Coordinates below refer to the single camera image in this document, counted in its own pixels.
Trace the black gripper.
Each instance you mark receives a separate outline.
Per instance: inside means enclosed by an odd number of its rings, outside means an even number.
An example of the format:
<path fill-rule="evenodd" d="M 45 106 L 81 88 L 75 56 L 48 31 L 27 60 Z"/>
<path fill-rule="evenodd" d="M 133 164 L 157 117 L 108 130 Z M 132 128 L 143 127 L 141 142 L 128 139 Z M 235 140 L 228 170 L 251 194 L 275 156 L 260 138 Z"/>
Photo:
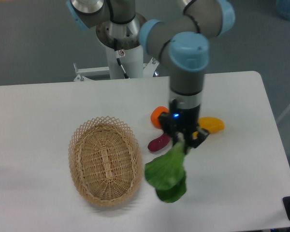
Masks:
<path fill-rule="evenodd" d="M 179 101 L 173 99 L 169 102 L 169 110 L 170 112 L 162 112 L 158 116 L 159 123 L 173 145 L 185 139 L 185 154 L 187 155 L 191 148 L 197 148 L 209 135 L 208 130 L 198 126 L 200 105 L 190 109 L 181 109 Z"/>

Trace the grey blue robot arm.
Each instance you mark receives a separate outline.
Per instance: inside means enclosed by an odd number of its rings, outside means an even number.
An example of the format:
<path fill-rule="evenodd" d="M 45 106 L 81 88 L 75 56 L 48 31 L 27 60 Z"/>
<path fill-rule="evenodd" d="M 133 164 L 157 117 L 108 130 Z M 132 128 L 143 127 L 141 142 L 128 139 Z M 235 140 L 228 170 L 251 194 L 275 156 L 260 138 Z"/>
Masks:
<path fill-rule="evenodd" d="M 144 77 L 144 53 L 167 69 L 169 112 L 159 122 L 173 143 L 183 135 L 185 153 L 198 147 L 209 134 L 198 123 L 208 41 L 233 27 L 232 5 L 226 0 L 181 0 L 182 16 L 172 23 L 146 20 L 133 0 L 68 0 L 66 5 L 81 29 L 95 28 L 112 79 Z"/>

